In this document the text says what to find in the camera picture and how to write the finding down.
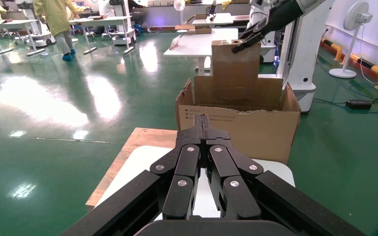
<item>power adapter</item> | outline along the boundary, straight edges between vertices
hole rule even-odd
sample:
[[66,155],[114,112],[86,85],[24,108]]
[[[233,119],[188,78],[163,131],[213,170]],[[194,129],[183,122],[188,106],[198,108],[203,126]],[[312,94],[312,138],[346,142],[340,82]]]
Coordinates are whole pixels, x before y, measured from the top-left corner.
[[346,106],[353,110],[370,110],[373,105],[373,101],[366,100],[348,100]]

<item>fan base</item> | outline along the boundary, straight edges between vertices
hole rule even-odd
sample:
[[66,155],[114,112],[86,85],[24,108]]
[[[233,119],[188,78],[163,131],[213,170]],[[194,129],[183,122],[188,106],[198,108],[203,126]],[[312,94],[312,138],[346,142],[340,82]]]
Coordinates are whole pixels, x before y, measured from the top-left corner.
[[343,78],[343,79],[352,79],[357,76],[357,73],[352,71],[352,70],[345,70],[343,72],[343,69],[331,69],[330,70],[330,75],[338,77],[338,78]]

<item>blue object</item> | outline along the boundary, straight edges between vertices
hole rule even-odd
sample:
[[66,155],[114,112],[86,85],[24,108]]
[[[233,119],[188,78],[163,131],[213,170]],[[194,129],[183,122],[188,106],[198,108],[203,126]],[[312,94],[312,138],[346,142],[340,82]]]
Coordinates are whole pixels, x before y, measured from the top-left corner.
[[140,32],[140,33],[144,33],[143,28],[141,28],[141,26],[139,26],[138,24],[135,24],[135,25],[133,25],[133,26],[134,26],[135,29],[138,30],[138,32]]
[[62,60],[72,60],[72,59],[73,59],[73,57],[70,54],[64,55],[62,57]]

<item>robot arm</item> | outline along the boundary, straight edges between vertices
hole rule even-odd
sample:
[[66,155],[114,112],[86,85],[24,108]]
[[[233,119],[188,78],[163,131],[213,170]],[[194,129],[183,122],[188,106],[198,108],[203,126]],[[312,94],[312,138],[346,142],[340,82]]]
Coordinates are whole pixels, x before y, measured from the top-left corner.
[[[323,2],[325,0],[251,0],[254,10],[250,14],[250,27],[241,36],[245,39],[244,42],[234,47],[232,52],[238,53],[250,47],[268,33],[280,30],[297,18],[307,15]],[[255,13],[262,12],[266,6],[271,6],[266,18],[254,16]]]

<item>open cardboard box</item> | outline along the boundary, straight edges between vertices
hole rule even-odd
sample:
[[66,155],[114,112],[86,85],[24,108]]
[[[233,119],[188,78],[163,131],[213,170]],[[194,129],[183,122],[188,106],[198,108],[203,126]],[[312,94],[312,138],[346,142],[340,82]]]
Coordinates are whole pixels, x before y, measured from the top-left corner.
[[257,78],[260,44],[230,54],[234,42],[213,42],[213,77],[189,79],[176,98],[179,130],[193,115],[209,115],[211,126],[229,132],[234,147],[250,158],[286,164],[301,108],[289,83]]
[[195,30],[195,34],[209,34],[212,33],[212,28],[210,26],[194,26],[188,24],[192,19],[195,20],[205,20],[206,14],[196,14],[191,16],[183,25],[175,26],[175,30]]

